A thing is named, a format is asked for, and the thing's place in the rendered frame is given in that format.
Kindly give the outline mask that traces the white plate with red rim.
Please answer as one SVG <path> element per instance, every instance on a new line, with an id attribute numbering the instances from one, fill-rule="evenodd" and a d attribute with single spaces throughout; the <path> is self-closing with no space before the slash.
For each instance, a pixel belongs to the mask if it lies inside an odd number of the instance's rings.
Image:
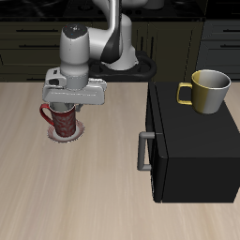
<path id="1" fill-rule="evenodd" d="M 83 125 L 83 123 L 79 120 L 76 121 L 76 130 L 75 132 L 69 136 L 60 136 L 57 134 L 55 127 L 54 126 L 49 126 L 48 130 L 47 130 L 47 136 L 50 140 L 56 142 L 56 143 L 71 143 L 74 142 L 76 140 L 78 140 L 85 131 L 85 127 Z"/>

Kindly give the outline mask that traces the dark kitchen cupboards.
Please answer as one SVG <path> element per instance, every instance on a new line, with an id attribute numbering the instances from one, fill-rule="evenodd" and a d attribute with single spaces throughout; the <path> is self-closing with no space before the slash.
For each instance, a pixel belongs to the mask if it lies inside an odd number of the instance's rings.
<path id="1" fill-rule="evenodd" d="M 160 9 L 124 7 L 131 44 L 157 65 L 153 82 L 188 82 L 195 71 L 204 20 L 199 0 L 157 0 Z M 0 82 L 43 82 L 60 60 L 60 36 L 69 23 L 106 30 L 92 0 L 0 0 Z"/>

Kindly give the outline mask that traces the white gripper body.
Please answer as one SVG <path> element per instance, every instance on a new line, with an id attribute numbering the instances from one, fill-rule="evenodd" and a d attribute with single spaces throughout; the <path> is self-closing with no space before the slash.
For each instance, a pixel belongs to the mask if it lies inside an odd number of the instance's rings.
<path id="1" fill-rule="evenodd" d="M 46 102 L 102 105 L 107 83 L 101 79 L 90 78 L 81 90 L 67 89 L 65 78 L 49 79 L 44 83 L 42 99 Z"/>

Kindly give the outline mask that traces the yellow and white mug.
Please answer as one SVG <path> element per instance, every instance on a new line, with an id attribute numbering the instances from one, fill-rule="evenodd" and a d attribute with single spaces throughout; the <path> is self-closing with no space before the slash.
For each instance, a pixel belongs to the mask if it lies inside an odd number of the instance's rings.
<path id="1" fill-rule="evenodd" d="M 195 71 L 191 76 L 191 82 L 180 82 L 177 87 L 176 101 L 182 105 L 189 105 L 200 114 L 213 114 L 218 111 L 230 86 L 231 79 L 224 73 L 202 69 Z M 191 100 L 179 98 L 180 89 L 191 89 Z"/>

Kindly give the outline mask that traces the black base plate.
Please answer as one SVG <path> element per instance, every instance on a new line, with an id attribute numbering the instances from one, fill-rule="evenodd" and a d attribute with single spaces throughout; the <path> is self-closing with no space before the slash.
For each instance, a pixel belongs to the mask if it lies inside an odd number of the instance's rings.
<path id="1" fill-rule="evenodd" d="M 127 70 L 110 69 L 100 61 L 90 59 L 89 77 L 103 79 L 108 83 L 149 82 L 157 73 L 156 63 L 144 51 L 136 51 L 136 57 L 139 63 Z"/>

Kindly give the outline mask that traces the black microwave oven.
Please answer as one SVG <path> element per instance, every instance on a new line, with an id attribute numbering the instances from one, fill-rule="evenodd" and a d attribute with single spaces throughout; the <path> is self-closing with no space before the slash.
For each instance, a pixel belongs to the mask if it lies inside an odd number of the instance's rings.
<path id="1" fill-rule="evenodd" d="M 150 82 L 137 169 L 157 203 L 232 203 L 240 188 L 240 132 L 225 104 L 210 115 L 176 101 L 176 82 Z"/>

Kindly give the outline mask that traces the red patterned mug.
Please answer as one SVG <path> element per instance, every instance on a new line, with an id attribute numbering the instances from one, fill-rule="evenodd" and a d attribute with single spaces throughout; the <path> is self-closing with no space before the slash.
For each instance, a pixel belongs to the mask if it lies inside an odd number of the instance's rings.
<path id="1" fill-rule="evenodd" d="M 50 102 L 39 107 L 41 116 L 60 136 L 71 136 L 76 130 L 75 105 L 73 103 Z"/>

